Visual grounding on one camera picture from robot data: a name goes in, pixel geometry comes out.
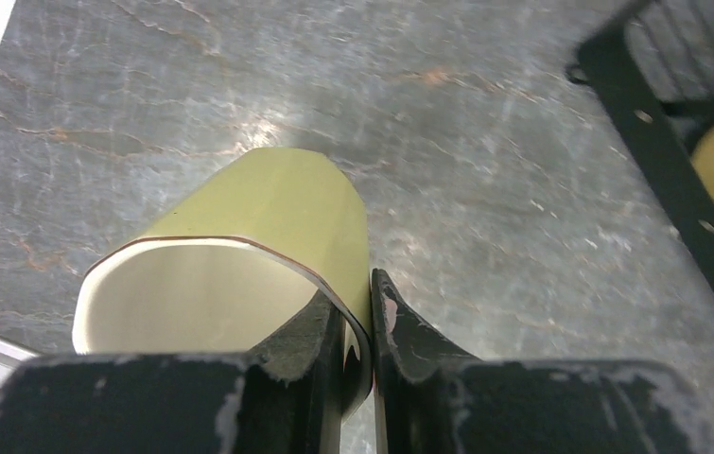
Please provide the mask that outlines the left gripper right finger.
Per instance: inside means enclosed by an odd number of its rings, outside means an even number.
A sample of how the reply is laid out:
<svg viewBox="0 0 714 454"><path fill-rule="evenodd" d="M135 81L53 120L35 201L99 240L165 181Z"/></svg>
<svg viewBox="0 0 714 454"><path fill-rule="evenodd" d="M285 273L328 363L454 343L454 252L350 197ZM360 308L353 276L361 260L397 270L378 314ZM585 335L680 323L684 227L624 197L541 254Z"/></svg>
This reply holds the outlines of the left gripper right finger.
<svg viewBox="0 0 714 454"><path fill-rule="evenodd" d="M714 453L696 394L650 360L482 360L371 276L380 453Z"/></svg>

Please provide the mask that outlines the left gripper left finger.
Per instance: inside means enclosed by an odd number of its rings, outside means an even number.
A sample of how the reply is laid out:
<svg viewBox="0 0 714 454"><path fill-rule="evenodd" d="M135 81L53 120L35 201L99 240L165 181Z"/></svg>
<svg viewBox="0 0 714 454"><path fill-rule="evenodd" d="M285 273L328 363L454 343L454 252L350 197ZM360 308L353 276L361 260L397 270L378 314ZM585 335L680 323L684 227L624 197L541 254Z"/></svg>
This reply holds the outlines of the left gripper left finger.
<svg viewBox="0 0 714 454"><path fill-rule="evenodd" d="M0 453L336 453L343 331L316 294L246 352L28 360L0 388Z"/></svg>

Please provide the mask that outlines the yellow-green faceted mug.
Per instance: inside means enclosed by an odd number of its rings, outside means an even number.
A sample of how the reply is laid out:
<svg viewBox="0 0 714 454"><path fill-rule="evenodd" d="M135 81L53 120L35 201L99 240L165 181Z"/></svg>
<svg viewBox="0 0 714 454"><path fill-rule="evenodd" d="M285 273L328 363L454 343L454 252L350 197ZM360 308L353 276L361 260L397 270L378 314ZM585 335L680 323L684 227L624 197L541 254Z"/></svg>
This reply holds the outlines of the yellow-green faceted mug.
<svg viewBox="0 0 714 454"><path fill-rule="evenodd" d="M343 400L373 385L365 204L326 155L255 148L98 259L80 285L80 354L240 352L322 295L345 321Z"/></svg>

